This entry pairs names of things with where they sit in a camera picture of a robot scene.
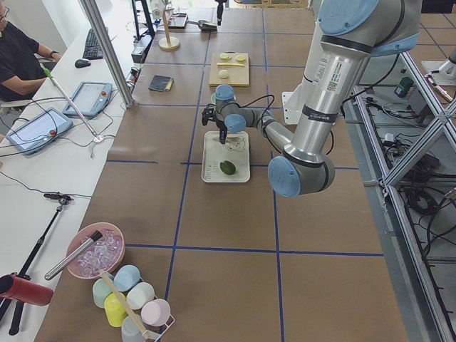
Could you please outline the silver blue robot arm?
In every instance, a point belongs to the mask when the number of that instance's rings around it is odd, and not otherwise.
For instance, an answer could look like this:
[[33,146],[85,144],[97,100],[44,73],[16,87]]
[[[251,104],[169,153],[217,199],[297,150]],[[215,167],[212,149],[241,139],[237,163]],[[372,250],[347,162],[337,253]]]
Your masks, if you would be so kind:
[[275,193],[296,197],[325,190],[335,177],[323,147],[342,103],[372,57],[398,55],[418,43],[421,1],[322,1],[301,84],[303,101],[295,131],[268,110],[238,104],[230,85],[215,91],[215,104],[202,111],[202,124],[228,133],[256,128],[279,151],[268,166]]

